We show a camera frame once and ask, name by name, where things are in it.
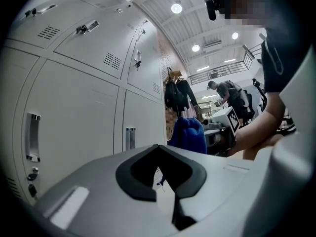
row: white box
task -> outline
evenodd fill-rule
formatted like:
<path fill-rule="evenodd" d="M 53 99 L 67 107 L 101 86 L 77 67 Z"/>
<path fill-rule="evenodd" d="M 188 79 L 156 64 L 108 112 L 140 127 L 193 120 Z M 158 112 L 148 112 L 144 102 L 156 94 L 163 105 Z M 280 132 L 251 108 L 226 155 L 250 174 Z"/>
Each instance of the white box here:
<path fill-rule="evenodd" d="M 212 122 L 220 122 L 224 126 L 230 126 L 235 135 L 240 127 L 237 115 L 232 107 L 222 109 L 211 116 Z"/>

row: ceiling light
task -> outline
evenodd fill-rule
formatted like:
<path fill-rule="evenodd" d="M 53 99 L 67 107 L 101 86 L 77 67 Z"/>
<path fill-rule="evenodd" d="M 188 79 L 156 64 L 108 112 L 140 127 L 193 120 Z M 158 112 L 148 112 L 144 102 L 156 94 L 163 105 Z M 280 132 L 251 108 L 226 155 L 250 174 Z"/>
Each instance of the ceiling light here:
<path fill-rule="evenodd" d="M 236 59 L 233 59 L 233 60 L 228 60 L 228 61 L 224 61 L 224 62 L 230 62 L 230 61 L 235 61 Z"/>
<path fill-rule="evenodd" d="M 194 45 L 194 46 L 192 46 L 192 51 L 193 51 L 193 52 L 199 51 L 199 45 Z"/>
<path fill-rule="evenodd" d="M 209 97 L 216 97 L 216 96 L 217 96 L 217 94 L 216 95 L 207 96 L 207 97 L 202 97 L 202 99 L 209 98 Z"/>
<path fill-rule="evenodd" d="M 182 6 L 179 3 L 172 5 L 171 10 L 173 13 L 179 14 L 182 11 Z"/>
<path fill-rule="evenodd" d="M 238 33 L 233 33 L 232 38 L 233 38 L 234 40 L 237 40 L 238 36 L 239 36 Z"/>
<path fill-rule="evenodd" d="M 209 66 L 206 66 L 204 68 L 198 69 L 197 71 L 201 71 L 201 70 L 208 69 L 208 68 L 209 68 Z"/>

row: person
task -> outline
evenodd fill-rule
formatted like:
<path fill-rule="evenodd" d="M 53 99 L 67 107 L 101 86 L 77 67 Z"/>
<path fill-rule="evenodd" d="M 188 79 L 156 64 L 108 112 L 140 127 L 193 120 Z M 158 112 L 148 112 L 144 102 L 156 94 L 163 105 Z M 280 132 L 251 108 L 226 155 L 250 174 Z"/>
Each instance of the person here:
<path fill-rule="evenodd" d="M 214 3 L 225 19 L 261 26 L 267 32 L 261 45 L 267 106 L 253 122 L 237 131 L 236 144 L 229 151 L 233 155 L 244 150 L 243 158 L 254 160 L 261 148 L 273 146 L 282 138 L 275 134 L 285 111 L 279 93 L 300 67 L 310 41 L 299 15 L 286 0 L 214 0 Z"/>
<path fill-rule="evenodd" d="M 209 81 L 208 88 L 216 90 L 218 95 L 222 98 L 219 105 L 223 105 L 228 102 L 228 106 L 232 106 L 238 117 L 240 125 L 242 125 L 243 116 L 244 113 L 247 111 L 247 108 L 244 107 L 245 102 L 240 97 L 240 93 L 234 88 L 233 83 L 230 81 L 225 81 L 221 83 Z"/>

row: ceiling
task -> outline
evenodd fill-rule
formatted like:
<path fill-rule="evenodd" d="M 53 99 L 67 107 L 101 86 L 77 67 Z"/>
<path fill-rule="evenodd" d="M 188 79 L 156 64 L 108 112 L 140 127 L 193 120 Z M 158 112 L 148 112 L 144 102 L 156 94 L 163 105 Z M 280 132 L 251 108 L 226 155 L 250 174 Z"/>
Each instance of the ceiling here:
<path fill-rule="evenodd" d="M 181 2 L 182 12 L 175 14 L 171 6 Z M 241 26 L 233 20 L 225 20 L 217 13 L 216 20 L 208 18 L 204 0 L 135 0 L 152 19 L 158 24 L 176 49 L 188 74 L 194 75 L 197 69 L 205 66 L 218 67 L 224 61 L 243 60 L 245 50 L 242 45 L 249 39 L 254 27 Z M 237 40 L 232 34 L 237 32 Z M 221 40 L 222 45 L 214 50 L 204 50 L 204 45 Z M 192 51 L 192 46 L 198 44 L 200 50 Z"/>

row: hanging jacket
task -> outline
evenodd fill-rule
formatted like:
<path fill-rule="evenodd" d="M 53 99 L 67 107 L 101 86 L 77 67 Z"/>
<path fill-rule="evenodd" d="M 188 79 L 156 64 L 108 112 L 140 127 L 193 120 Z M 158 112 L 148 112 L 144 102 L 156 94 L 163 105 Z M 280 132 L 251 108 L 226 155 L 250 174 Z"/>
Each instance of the hanging jacket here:
<path fill-rule="evenodd" d="M 198 105 L 197 100 L 190 88 L 189 83 L 186 80 L 181 80 L 178 81 L 176 83 L 178 90 L 182 93 L 183 95 L 183 99 L 181 101 L 181 104 L 178 105 L 178 110 L 180 112 L 184 111 L 184 107 L 187 107 L 187 109 L 189 108 L 189 101 L 188 101 L 188 97 L 191 99 L 192 105 L 196 106 Z"/>
<path fill-rule="evenodd" d="M 177 111 L 177 106 L 182 106 L 183 99 L 184 97 L 178 90 L 176 84 L 170 80 L 166 85 L 166 91 L 164 94 L 164 103 L 166 106 Z"/>

